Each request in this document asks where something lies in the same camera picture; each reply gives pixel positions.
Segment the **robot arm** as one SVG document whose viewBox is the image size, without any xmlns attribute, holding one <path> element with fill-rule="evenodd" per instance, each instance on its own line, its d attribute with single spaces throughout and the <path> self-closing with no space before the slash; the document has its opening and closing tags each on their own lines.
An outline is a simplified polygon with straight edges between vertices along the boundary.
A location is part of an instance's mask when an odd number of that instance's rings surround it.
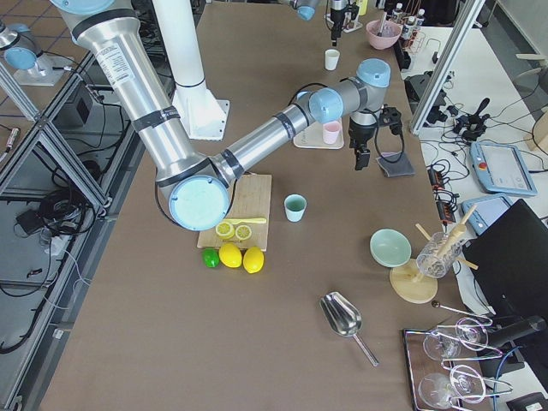
<svg viewBox="0 0 548 411">
<path fill-rule="evenodd" d="M 310 21 L 319 6 L 320 1 L 317 0 L 281 0 L 280 4 L 290 6 L 296 11 L 297 15 L 304 21 Z M 336 47 L 338 40 L 341 38 L 343 24 L 350 4 L 348 1 L 326 1 L 329 7 L 329 14 L 325 16 L 325 22 L 331 33 L 331 45 Z"/>
<path fill-rule="evenodd" d="M 229 185 L 314 122 L 377 111 L 390 66 L 363 61 L 355 76 L 298 98 L 218 155 L 194 140 L 220 140 L 229 102 L 206 85 L 192 8 L 187 1 L 153 4 L 176 90 L 169 96 L 140 40 L 140 20 L 128 1 L 59 1 L 74 42 L 96 58 L 157 167 L 156 184 L 176 224 L 203 231 L 229 211 Z"/>
</svg>

